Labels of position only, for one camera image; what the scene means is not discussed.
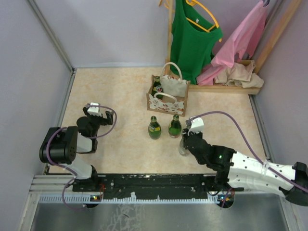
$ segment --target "white wall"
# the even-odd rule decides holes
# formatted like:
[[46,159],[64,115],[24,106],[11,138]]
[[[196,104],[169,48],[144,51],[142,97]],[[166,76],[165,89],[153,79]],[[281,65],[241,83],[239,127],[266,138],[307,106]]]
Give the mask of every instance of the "white wall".
[[[270,8],[277,0],[270,1]],[[74,67],[162,65],[168,10],[159,0],[36,0]],[[216,52],[258,0],[200,0],[224,33]],[[209,15],[195,6],[210,22]]]
[[[307,11],[303,1],[259,72],[265,84],[257,104],[275,160],[282,164],[308,164]],[[308,208],[298,208],[308,230]]]
[[25,0],[0,3],[0,230],[17,229],[70,72]]

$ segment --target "beige table surface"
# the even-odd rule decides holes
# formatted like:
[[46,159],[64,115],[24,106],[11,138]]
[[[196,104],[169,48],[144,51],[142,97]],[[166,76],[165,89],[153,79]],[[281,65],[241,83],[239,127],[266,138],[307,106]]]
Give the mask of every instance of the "beige table surface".
[[[172,115],[147,111],[146,92],[151,85],[151,75],[160,72],[160,67],[77,70],[62,125],[75,126],[78,118],[84,116],[83,106],[90,102],[111,107],[118,115],[114,130],[98,139],[96,153],[80,154],[99,173],[213,173],[206,166],[199,165],[194,156],[179,154],[180,137],[170,138],[167,129]],[[182,126],[189,117],[209,111],[231,114],[255,152],[265,159],[248,95],[189,92],[186,116],[180,117]],[[162,127],[158,140],[152,140],[148,135],[152,115],[157,117]],[[207,115],[203,121],[203,138],[208,143],[227,146],[252,157],[228,117]],[[110,126],[101,126],[99,134],[109,129]],[[58,167],[50,168],[50,173],[62,172]]]

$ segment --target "green bottle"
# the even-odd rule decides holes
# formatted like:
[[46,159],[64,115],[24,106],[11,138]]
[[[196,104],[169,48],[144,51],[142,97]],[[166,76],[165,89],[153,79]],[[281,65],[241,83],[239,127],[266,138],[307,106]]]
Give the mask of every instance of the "green bottle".
[[151,122],[148,127],[149,135],[153,140],[157,140],[160,135],[162,134],[162,128],[160,127],[159,123],[155,116],[151,117]]
[[[151,94],[153,97],[154,97],[154,95],[155,95],[156,93],[158,93],[158,92],[160,92],[160,93],[163,93],[163,92],[164,92],[164,91],[163,91],[163,87],[162,87],[162,85],[160,84],[160,77],[159,77],[159,76],[155,76],[155,77],[154,77],[154,80],[155,80],[155,82],[154,82],[154,84],[153,84],[153,90],[152,90],[152,94]],[[162,96],[162,95],[158,95],[157,98],[162,99],[163,96]]]
[[173,120],[169,124],[169,135],[172,138],[177,138],[180,136],[182,132],[182,125],[179,121],[179,115],[175,114],[173,116]]

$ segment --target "green tank top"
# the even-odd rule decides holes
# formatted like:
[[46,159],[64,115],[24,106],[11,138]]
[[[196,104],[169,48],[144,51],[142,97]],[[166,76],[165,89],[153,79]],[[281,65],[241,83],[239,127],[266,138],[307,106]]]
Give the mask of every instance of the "green tank top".
[[[223,34],[220,27],[214,27],[208,33],[191,24],[186,17],[205,29],[209,29],[213,24],[203,18],[185,0],[176,0],[172,24],[171,61],[179,66],[183,79],[190,80],[191,84],[197,84],[197,76],[205,65],[211,63],[212,49]],[[175,67],[171,66],[171,70],[179,74]]]

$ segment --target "white handle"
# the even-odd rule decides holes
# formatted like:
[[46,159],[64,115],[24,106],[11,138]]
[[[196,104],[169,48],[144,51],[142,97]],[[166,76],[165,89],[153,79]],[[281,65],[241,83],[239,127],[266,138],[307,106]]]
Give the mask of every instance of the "white handle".
[[158,93],[155,93],[154,98],[157,98],[157,97],[156,97],[157,95],[164,95],[164,96],[167,96],[167,97],[169,97],[169,98],[172,98],[172,99],[174,100],[174,103],[177,103],[177,102],[178,102],[178,101],[177,101],[177,98],[175,98],[175,97],[172,96],[172,95],[168,95],[168,94],[166,94],[166,93],[160,93],[160,92],[158,92]]
[[160,74],[160,77],[163,76],[163,74],[164,74],[164,72],[165,72],[165,67],[166,67],[167,65],[169,65],[169,64],[175,66],[175,68],[176,68],[176,69],[178,70],[178,72],[179,72],[180,79],[183,80],[181,70],[180,70],[179,67],[178,67],[175,63],[173,63],[173,62],[168,62],[168,63],[166,63],[166,64],[163,66],[163,70],[162,70],[162,73]]

